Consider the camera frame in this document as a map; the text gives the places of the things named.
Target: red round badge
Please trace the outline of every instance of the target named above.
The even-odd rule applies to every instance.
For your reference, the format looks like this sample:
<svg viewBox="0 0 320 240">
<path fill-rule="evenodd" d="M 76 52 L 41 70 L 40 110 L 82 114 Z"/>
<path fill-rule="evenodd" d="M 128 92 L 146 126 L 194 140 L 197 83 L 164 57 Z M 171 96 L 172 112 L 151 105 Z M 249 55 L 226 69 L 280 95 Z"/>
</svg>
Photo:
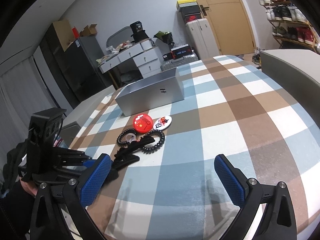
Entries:
<svg viewBox="0 0 320 240">
<path fill-rule="evenodd" d="M 147 114 L 138 114 L 133 119 L 133 128 L 139 133 L 150 132 L 153 128 L 153 120 Z"/>
</svg>

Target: checkered tablecloth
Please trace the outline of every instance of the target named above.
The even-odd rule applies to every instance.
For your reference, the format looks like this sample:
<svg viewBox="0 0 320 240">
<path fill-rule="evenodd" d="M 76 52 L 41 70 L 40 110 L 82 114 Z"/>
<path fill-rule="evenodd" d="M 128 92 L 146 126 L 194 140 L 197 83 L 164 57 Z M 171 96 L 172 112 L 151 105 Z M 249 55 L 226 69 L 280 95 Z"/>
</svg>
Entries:
<svg viewBox="0 0 320 240">
<path fill-rule="evenodd" d="M 237 57 L 178 70 L 185 100 L 145 112 L 154 120 L 172 117 L 165 144 L 151 155 L 137 153 L 140 161 L 101 189 L 88 207 L 99 229 L 118 240 L 218 239 L 238 212 L 213 168 L 215 156 L 224 154 L 248 178 L 286 182 L 303 231 L 320 214 L 315 122 L 288 92 Z M 116 104 L 117 93 L 92 113 L 72 149 L 114 158 L 116 139 L 133 120 Z"/>
</svg>

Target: stack of boxes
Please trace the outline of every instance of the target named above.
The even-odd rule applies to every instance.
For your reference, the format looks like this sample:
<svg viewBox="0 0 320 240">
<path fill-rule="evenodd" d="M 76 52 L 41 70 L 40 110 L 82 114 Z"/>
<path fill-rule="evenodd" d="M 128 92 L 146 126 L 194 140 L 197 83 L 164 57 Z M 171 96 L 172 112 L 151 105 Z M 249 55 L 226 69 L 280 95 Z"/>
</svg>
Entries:
<svg viewBox="0 0 320 240">
<path fill-rule="evenodd" d="M 202 18 L 200 7 L 196 0 L 178 0 L 177 10 L 181 13 L 184 23 Z"/>
</svg>

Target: curtain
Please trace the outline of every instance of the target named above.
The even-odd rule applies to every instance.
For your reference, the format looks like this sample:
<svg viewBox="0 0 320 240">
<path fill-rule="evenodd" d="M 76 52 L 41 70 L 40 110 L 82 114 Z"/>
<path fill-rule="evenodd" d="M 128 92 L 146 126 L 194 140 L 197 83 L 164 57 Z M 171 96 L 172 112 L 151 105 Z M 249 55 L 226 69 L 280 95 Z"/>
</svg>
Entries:
<svg viewBox="0 0 320 240">
<path fill-rule="evenodd" d="M 7 152 L 27 138 L 31 115 L 52 107 L 32 57 L 0 76 L 0 170 Z"/>
</svg>

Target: white desk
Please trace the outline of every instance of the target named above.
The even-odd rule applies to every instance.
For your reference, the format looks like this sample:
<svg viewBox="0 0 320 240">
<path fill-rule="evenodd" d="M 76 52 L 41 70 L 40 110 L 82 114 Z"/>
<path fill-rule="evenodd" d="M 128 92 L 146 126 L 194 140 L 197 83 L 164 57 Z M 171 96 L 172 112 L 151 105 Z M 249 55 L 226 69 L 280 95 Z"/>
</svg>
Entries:
<svg viewBox="0 0 320 240">
<path fill-rule="evenodd" d="M 105 73 L 130 58 L 133 58 L 143 78 L 160 73 L 160 66 L 164 61 L 160 49 L 153 46 L 151 39 L 147 39 L 120 52 L 112 59 L 103 63 L 99 68 L 102 73 Z"/>
</svg>

